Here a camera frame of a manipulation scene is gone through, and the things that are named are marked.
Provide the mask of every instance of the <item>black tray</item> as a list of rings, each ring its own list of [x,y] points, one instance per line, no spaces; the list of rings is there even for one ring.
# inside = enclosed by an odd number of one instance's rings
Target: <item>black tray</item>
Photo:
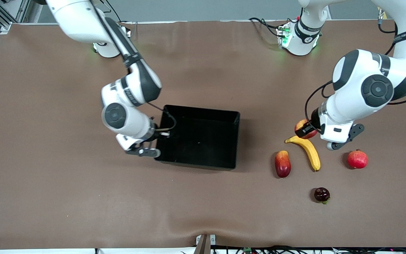
[[[157,161],[209,169],[231,170],[236,167],[240,114],[207,108],[166,105],[176,126],[166,139],[159,139]],[[161,117],[160,128],[173,121],[167,114]]]

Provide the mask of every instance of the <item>brown table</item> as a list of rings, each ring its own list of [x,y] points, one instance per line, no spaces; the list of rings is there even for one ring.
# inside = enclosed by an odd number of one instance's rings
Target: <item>brown table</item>
[[[125,74],[121,60],[58,26],[13,25],[0,36],[0,249],[183,247],[201,233],[231,246],[406,246],[406,104],[358,121],[366,131],[340,151],[312,139],[317,173],[283,143],[339,58],[391,40],[373,20],[329,21],[296,57],[258,23],[139,25],[133,41],[164,87],[158,106],[240,112],[238,166],[220,172],[124,154],[100,119],[100,89]],[[343,163],[356,148],[366,169]],[[273,168],[280,150],[292,160],[286,179]],[[332,193],[327,205],[311,201],[316,187]]]

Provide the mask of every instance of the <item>yellow banana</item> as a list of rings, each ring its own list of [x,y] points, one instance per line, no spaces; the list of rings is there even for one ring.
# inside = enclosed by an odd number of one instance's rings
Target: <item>yellow banana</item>
[[[320,159],[319,155],[314,148],[313,143],[307,139],[299,138],[297,136],[290,137],[289,139],[285,140],[285,143],[295,143],[305,149],[306,154],[308,155],[309,161],[311,162],[311,166],[313,167],[314,171],[319,171],[320,169]]]

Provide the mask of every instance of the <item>white bracket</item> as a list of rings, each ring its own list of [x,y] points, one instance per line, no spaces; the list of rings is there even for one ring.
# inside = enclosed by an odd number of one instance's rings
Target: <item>white bracket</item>
[[[202,235],[197,236],[197,240],[196,240],[195,245],[198,245],[198,242],[200,241],[201,236]],[[209,235],[209,236],[211,238],[211,245],[216,245],[216,235]]]
[[[12,22],[8,23],[8,28],[5,29],[4,27],[1,27],[1,33],[0,34],[8,34],[8,31],[10,30],[10,28],[12,27]]]

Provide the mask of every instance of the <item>dark purple fruit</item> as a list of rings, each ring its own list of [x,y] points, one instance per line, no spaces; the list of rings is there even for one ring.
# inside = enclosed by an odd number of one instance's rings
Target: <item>dark purple fruit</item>
[[[320,187],[314,191],[314,198],[317,202],[326,204],[330,199],[330,193],[326,188]]]

